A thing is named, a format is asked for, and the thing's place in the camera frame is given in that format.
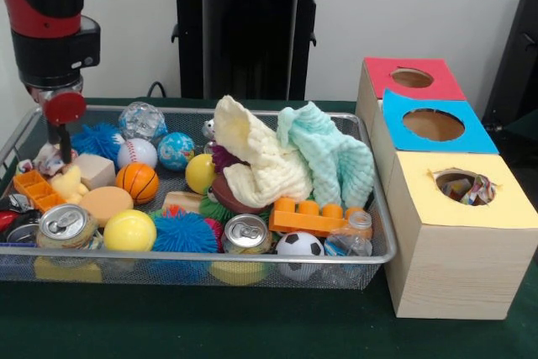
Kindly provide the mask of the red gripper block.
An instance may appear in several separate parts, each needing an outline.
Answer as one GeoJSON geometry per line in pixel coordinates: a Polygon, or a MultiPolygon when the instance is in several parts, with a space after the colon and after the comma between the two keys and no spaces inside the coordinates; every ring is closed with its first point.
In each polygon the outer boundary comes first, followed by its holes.
{"type": "Polygon", "coordinates": [[[51,145],[60,143],[61,159],[65,164],[71,164],[71,136],[66,124],[78,120],[86,112],[87,104],[82,95],[82,87],[75,85],[44,89],[27,86],[26,89],[48,120],[48,142],[51,145]]]}

